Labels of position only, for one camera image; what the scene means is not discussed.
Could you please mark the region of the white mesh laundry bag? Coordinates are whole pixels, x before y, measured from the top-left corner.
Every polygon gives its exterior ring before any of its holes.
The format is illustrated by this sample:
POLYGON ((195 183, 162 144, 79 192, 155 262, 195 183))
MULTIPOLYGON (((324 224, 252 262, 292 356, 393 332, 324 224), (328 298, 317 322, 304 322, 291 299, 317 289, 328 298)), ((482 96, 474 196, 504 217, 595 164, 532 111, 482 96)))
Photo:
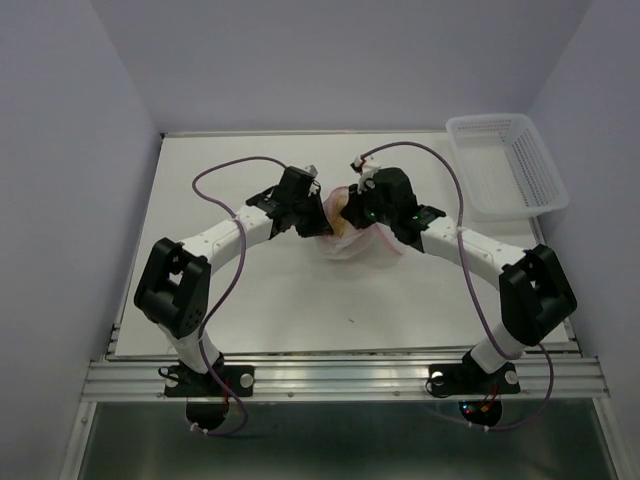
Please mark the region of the white mesh laundry bag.
MULTIPOLYGON (((334 189, 323 202, 324 211, 332 228, 333 203, 336 194, 340 191, 348 194, 349 188, 340 186, 334 189)), ((334 235, 334 230, 330 236, 315 238, 316 248, 321 256, 328 260, 346 261, 378 247, 395 255, 403 255, 405 252, 406 247, 395 238, 386 225, 375 223, 364 229, 356 229, 348 222, 347 225, 341 238, 334 235)))

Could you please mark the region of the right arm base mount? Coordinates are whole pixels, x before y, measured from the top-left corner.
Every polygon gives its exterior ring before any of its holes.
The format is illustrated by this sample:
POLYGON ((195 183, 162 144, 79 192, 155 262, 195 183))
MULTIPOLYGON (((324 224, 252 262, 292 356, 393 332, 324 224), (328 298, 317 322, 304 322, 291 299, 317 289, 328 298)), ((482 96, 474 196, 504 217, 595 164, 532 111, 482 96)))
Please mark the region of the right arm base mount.
POLYGON ((436 398, 489 394, 513 395, 521 392, 512 362, 500 360, 498 369, 487 373, 467 352, 459 362, 436 363, 428 367, 425 388, 436 398))

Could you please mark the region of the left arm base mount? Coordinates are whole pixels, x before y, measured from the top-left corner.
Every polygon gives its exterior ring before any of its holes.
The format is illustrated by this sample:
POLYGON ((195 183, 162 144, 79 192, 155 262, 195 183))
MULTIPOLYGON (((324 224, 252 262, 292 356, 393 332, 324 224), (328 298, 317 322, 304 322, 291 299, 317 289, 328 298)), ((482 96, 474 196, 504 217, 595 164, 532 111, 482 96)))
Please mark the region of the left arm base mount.
MULTIPOLYGON (((221 381, 240 398, 253 395, 255 368, 250 365, 227 365, 216 368, 221 381)), ((211 376, 192 371, 182 363, 161 366, 157 373, 164 380, 168 398, 227 397, 228 393, 211 376)))

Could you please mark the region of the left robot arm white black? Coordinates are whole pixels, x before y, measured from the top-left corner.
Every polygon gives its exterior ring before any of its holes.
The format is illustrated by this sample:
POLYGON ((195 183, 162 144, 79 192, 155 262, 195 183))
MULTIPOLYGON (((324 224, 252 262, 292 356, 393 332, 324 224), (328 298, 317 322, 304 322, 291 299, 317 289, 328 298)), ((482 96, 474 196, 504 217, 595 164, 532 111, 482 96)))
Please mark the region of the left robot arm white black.
POLYGON ((302 238, 328 235, 328 223, 313 166, 288 166, 279 183, 246 201, 229 220, 179 242, 157 241, 134 294, 134 305, 165 334, 188 382, 199 393, 215 392, 223 371, 219 350, 202 330, 210 278, 256 245, 294 228, 302 238))

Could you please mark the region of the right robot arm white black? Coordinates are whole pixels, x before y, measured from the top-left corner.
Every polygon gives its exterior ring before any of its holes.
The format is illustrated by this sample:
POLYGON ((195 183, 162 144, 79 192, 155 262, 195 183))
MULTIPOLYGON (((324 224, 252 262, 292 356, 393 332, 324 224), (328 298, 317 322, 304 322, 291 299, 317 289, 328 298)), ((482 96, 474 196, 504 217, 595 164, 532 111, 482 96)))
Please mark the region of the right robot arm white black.
POLYGON ((460 366, 461 381, 472 390, 491 384, 506 362, 539 344, 577 309, 550 247, 516 247, 460 226, 443 211, 419 204, 399 168, 382 168, 351 185, 340 215, 357 229, 385 225, 400 243, 460 266, 466 282, 476 275, 499 292, 501 323, 487 330, 460 366))

